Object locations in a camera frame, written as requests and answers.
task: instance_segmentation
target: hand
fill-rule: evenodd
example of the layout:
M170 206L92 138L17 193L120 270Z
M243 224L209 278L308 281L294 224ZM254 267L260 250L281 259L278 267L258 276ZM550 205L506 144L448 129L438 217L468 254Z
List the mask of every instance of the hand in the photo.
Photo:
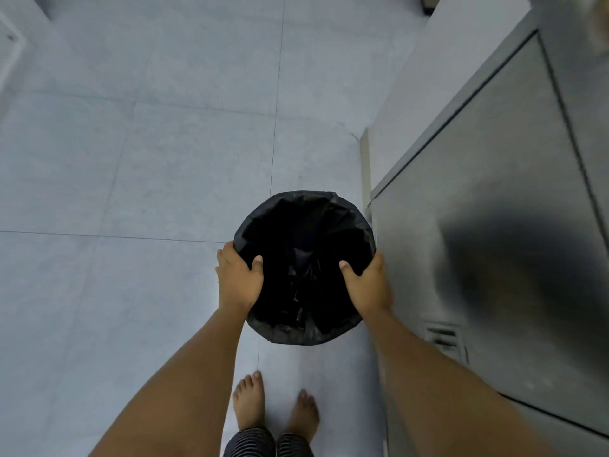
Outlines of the hand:
M224 244L216 256L216 274L220 284L219 307L238 307L248 313L263 288L263 257L255 257L250 270L235 251L232 241Z
M359 314L365 316L370 311L391 308L391 288L385 275L385 262L380 250L377 250L361 276L355 274L351 265L344 260L339 262L339 267L353 306Z

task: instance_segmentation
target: floor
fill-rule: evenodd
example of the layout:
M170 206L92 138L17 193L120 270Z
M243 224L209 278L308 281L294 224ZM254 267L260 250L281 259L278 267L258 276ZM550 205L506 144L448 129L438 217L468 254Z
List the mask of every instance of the floor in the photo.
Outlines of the floor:
M215 250L270 194L362 205L357 138L425 20L417 0L49 0L0 127L0 442L86 455L217 306ZM246 326L272 431L317 398L317 455L382 456L363 325L317 347ZM223 446L236 430L229 410Z

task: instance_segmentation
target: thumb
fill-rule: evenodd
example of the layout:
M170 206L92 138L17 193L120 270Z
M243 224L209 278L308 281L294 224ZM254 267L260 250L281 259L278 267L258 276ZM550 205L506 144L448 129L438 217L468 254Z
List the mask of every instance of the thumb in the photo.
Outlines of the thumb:
M254 261L252 261L252 271L257 272L259 274L264 274L262 256L258 255L257 257L254 258Z
M357 279L357 275L353 272L353 268L345 260L339 261L339 268L345 278L345 284L349 285Z

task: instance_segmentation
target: pants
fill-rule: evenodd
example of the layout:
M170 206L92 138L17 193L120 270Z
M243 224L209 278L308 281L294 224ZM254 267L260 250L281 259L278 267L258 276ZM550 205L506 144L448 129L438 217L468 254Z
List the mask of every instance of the pants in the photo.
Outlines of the pants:
M224 457L275 457L275 439L264 427L235 434L226 445ZM313 457L305 438L284 433L277 440L277 457Z

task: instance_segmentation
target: black plastic liner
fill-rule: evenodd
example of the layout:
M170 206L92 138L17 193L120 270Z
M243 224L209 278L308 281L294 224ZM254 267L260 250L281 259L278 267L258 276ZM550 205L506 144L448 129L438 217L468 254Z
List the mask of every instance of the black plastic liner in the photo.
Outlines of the black plastic liner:
M334 192L274 195L246 218L234 248L249 266L264 259L263 289L247 322L267 340L319 345L361 322L339 261L361 275L375 241L359 210Z

